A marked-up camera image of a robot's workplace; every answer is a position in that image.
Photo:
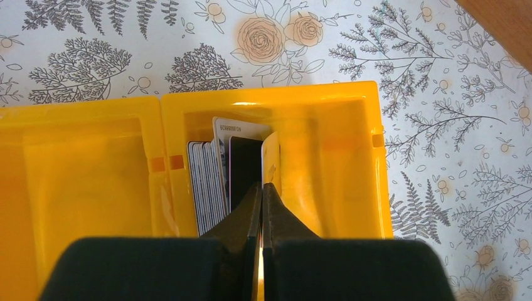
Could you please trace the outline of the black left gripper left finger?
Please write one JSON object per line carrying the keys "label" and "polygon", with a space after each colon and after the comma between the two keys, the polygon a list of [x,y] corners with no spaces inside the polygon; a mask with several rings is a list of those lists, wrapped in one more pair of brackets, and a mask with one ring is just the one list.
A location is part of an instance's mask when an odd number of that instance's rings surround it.
{"label": "black left gripper left finger", "polygon": [[87,237],[57,261],[40,300],[256,300],[262,185],[197,238]]}

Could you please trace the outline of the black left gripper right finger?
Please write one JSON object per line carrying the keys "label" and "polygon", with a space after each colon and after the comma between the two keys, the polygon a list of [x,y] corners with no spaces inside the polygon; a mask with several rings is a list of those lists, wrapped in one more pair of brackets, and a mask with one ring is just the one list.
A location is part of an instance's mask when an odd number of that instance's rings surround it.
{"label": "black left gripper right finger", "polygon": [[265,300],[453,300],[437,254],[412,240],[318,237],[263,187]]}

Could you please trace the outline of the gold credit card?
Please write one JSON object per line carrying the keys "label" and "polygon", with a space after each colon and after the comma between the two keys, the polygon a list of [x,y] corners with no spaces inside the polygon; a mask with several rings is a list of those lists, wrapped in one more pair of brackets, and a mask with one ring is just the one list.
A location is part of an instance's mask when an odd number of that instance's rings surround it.
{"label": "gold credit card", "polygon": [[271,133],[261,146],[262,185],[271,183],[282,194],[279,133]]}

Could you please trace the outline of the white credit card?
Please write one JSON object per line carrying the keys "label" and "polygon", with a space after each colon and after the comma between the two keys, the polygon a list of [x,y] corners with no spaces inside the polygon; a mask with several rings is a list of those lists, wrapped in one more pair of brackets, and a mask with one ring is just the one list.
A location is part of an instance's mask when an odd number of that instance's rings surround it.
{"label": "white credit card", "polygon": [[256,124],[241,120],[213,117],[214,138],[211,141],[216,167],[220,173],[220,182],[223,197],[226,203],[226,212],[231,212],[230,188],[228,178],[228,153],[230,138],[242,137],[255,140],[264,140],[272,133],[269,125]]}

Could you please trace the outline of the yellow plastic bin right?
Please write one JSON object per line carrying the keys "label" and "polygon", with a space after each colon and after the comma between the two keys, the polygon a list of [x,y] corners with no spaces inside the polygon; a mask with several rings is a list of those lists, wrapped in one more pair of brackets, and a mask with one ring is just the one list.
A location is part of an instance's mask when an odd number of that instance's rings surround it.
{"label": "yellow plastic bin right", "polygon": [[[162,98],[161,108],[181,238],[200,237],[187,144],[213,140],[213,117],[269,125],[279,133],[279,196],[318,237],[392,236],[375,83],[173,93]],[[264,289],[261,214],[258,289]]]}

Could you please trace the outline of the yellow plastic bin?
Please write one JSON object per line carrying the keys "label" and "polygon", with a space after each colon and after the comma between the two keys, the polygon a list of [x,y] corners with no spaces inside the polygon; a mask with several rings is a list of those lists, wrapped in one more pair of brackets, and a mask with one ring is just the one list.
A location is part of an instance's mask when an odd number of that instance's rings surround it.
{"label": "yellow plastic bin", "polygon": [[[161,108],[181,238],[200,237],[187,144],[213,140],[213,117],[269,125],[279,133],[279,196],[318,237],[392,236],[375,83],[173,93],[162,98]],[[264,289],[261,214],[258,289]]]}
{"label": "yellow plastic bin", "polygon": [[1,109],[1,299],[35,300],[86,236],[171,236],[156,97]]}

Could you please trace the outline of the yellow plastic bin middle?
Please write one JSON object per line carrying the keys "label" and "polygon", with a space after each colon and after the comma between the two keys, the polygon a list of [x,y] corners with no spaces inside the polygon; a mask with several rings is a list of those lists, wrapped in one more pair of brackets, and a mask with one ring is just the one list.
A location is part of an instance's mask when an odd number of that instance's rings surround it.
{"label": "yellow plastic bin middle", "polygon": [[156,97],[1,109],[1,299],[35,300],[86,236],[171,236]]}

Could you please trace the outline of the floral table mat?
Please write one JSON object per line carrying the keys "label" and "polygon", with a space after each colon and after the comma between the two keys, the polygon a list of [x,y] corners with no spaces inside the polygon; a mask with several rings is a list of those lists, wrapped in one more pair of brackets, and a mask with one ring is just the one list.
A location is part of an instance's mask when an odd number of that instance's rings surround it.
{"label": "floral table mat", "polygon": [[455,1],[2,1],[1,106],[377,82],[393,232],[531,299],[531,73]]}

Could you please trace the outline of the brown wooden tray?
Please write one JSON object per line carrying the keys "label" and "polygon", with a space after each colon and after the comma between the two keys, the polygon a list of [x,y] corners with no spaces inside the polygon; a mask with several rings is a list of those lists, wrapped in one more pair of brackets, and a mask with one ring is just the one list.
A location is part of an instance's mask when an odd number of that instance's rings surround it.
{"label": "brown wooden tray", "polygon": [[458,0],[457,4],[531,71],[531,1]]}

